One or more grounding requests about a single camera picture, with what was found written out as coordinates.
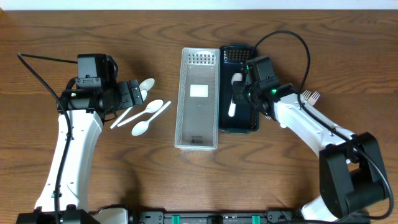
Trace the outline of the white plastic fork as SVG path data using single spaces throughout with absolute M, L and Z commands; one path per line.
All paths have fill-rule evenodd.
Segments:
M 320 93 L 319 92 L 314 92 L 307 100 L 307 103 L 313 106 L 319 99 Z
M 311 96 L 311 91 L 305 90 L 305 91 L 302 93 L 302 95 L 303 95 L 303 97 L 305 98 L 305 100 L 308 100 L 308 99 L 310 98 L 310 96 Z

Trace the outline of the white thick plastic spoon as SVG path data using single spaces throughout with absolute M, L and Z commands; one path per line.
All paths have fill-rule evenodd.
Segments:
M 243 79 L 242 73 L 235 73 L 231 78 L 231 85 L 234 85 L 234 82 L 240 82 Z M 229 104 L 228 116 L 234 117 L 236 113 L 236 104 L 234 102 L 234 97 L 231 97 L 231 102 Z

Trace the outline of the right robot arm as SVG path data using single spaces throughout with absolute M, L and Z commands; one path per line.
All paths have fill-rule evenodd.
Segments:
M 312 223 L 383 220 L 394 196 L 377 139 L 338 126 L 316 110 L 292 85 L 277 78 L 231 79 L 233 104 L 258 107 L 268 118 L 291 129 L 319 159 L 320 196 L 304 205 L 301 216 Z

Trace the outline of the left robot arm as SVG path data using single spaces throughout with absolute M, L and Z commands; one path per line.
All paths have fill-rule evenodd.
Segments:
M 88 208 L 88 182 L 94 149 L 104 119 L 80 100 L 104 96 L 104 87 L 83 86 L 71 79 L 62 96 L 68 109 L 58 117 L 58 140 L 46 185 L 32 213 L 21 213 L 18 223 L 137 223 L 136 214 L 124 205 L 103 207 L 92 215 Z

